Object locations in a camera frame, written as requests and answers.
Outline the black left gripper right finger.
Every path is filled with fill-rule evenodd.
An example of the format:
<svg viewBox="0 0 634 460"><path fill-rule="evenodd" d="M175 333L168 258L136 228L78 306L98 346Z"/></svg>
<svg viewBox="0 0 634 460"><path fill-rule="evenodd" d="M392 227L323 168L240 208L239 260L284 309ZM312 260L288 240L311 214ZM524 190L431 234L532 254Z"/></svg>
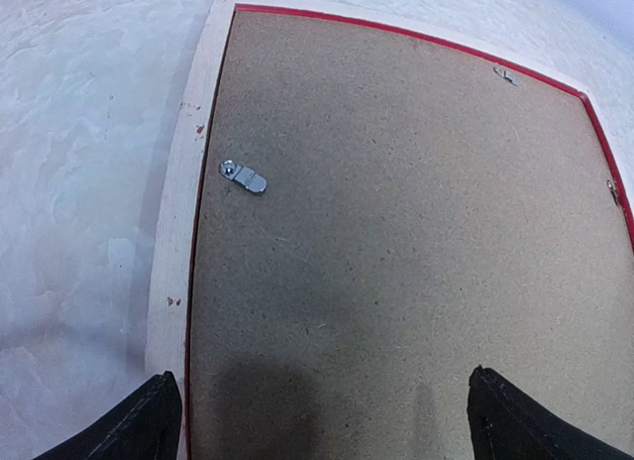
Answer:
<svg viewBox="0 0 634 460"><path fill-rule="evenodd" d="M467 414L476 460L631 457L560 419L483 366L470 375Z"/></svg>

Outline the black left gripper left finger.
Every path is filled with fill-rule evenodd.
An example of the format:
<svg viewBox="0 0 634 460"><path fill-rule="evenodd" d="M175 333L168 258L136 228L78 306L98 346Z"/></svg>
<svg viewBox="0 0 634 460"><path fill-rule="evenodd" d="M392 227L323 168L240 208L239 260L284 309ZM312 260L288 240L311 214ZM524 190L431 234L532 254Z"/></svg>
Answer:
<svg viewBox="0 0 634 460"><path fill-rule="evenodd" d="M173 373L154 375L84 430L41 454L49 460L175 459L182 400Z"/></svg>

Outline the red wooden picture frame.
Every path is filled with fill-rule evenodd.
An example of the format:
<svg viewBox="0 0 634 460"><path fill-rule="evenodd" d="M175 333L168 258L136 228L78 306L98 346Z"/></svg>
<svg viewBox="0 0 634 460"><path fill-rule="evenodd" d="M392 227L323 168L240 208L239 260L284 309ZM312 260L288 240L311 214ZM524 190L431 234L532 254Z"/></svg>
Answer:
<svg viewBox="0 0 634 460"><path fill-rule="evenodd" d="M146 372L171 371L182 397L183 416L177 451L180 459L191 456L189 321L199 200L216 92L232 22L238 12L322 19L412 37L488 60L569 93L583 104L616 187L616 200L625 224L628 228L633 226L626 185L610 146L612 136L586 84L477 38L376 10L318 0L212 0L180 100L164 177L145 348Z"/></svg>

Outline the brown backing board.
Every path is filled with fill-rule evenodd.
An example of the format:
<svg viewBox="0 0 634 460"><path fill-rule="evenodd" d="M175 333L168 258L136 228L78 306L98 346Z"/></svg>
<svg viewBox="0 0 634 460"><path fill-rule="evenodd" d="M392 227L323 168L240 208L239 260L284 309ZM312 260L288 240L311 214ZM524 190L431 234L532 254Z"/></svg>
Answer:
<svg viewBox="0 0 634 460"><path fill-rule="evenodd" d="M194 458L469 459L480 365L632 451L608 166L578 98L517 79L382 30L235 15L197 231Z"/></svg>

